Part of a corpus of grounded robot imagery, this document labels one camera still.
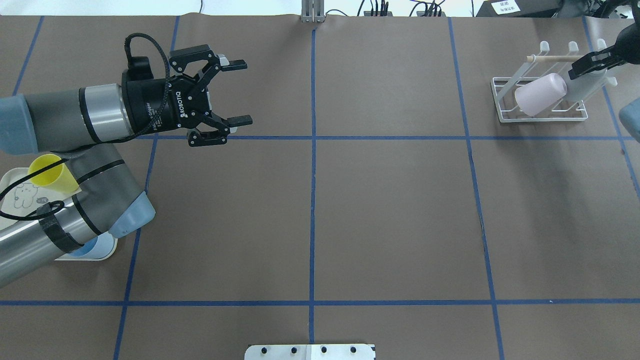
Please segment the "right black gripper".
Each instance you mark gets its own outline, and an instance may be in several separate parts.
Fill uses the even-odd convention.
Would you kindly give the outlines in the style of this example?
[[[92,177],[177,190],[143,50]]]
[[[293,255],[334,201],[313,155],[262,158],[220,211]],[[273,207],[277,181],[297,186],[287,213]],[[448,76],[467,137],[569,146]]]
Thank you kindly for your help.
[[[639,22],[634,22],[622,29],[615,39],[614,46],[589,52],[573,62],[568,75],[570,80],[575,80],[581,76],[616,68],[626,63],[640,64]]]

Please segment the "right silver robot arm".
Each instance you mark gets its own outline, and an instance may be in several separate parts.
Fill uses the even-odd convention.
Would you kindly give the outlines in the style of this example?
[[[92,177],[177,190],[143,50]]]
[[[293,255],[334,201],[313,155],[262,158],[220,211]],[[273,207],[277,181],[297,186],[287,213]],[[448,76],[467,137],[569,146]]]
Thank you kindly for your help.
[[[639,21],[625,27],[615,43],[602,50],[592,51],[571,64],[569,78],[575,80],[595,71],[609,70],[626,64],[640,63]],[[619,111],[623,127],[637,142],[640,141],[640,103],[638,98]]]

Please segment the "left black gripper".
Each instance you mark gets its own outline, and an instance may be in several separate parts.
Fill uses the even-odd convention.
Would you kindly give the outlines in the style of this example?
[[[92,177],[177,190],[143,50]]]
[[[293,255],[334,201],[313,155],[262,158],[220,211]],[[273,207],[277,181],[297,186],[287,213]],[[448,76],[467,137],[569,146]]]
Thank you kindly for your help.
[[[122,96],[134,136],[187,130],[191,147],[221,144],[221,117],[211,108],[208,85],[219,73],[249,68],[244,59],[169,57],[156,79],[148,57],[129,57]],[[253,125],[250,115],[228,117],[229,128]]]

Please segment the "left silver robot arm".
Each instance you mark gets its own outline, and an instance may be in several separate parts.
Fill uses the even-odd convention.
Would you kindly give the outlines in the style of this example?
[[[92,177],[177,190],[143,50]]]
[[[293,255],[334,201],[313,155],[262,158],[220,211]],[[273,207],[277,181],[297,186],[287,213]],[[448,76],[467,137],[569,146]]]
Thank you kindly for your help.
[[[152,133],[188,130],[192,147],[224,145],[251,116],[222,118],[208,84],[220,72],[247,68],[208,47],[171,52],[176,75],[156,79],[147,57],[128,60],[121,84],[88,86],[1,100],[1,150],[9,155],[53,153],[80,191],[16,216],[1,231],[1,285],[74,251],[102,234],[120,239],[155,216],[144,189],[115,148]]]

